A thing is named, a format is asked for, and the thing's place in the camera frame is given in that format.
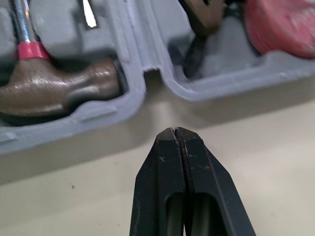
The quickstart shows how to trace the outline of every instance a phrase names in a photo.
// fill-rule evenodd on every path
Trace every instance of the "red object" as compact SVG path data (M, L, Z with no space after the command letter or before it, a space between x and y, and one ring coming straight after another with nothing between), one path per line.
M32 41L20 43L18 46L19 59L27 60L33 58L43 58L49 60L48 53L41 42Z
M315 58L315 0L247 0L244 16L252 44Z

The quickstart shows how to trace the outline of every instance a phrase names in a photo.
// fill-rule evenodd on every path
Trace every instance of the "gray plastic tool case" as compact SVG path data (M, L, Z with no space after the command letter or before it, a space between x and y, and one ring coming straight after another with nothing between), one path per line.
M228 17L208 40L199 74L188 80L181 61L193 39L178 0L93 0L98 28L86 30L78 0L31 0L34 28L58 60L90 62L115 54L126 77L126 93L110 101L91 101L52 122L12 127L0 123L0 154L130 118L146 93L143 73L160 70L167 87L190 101L213 99L315 74L313 60L283 52L259 55L248 42L242 21ZM16 60L16 39L7 1L0 2L0 71Z

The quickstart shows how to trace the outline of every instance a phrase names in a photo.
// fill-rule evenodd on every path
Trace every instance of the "table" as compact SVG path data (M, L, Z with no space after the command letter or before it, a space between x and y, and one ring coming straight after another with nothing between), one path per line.
M168 127L197 132L258 236L315 232L315 80L191 103L157 73L130 120L0 157L0 235L127 236L136 174Z

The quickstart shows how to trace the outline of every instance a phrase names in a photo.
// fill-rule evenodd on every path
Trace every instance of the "red tape measure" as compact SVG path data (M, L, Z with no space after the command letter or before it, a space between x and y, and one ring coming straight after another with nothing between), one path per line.
M244 17L249 38L262 54L281 50L315 58L315 0L247 0Z

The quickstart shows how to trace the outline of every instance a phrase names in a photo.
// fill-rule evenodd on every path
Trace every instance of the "rusty hammer head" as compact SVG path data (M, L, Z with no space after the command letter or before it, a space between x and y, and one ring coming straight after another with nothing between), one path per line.
M80 73L58 71L46 59L18 61L10 82L0 88L0 112L20 117L55 116L82 102L121 94L115 65L100 60Z
M191 28L199 36L208 36L221 25L224 0L179 0Z

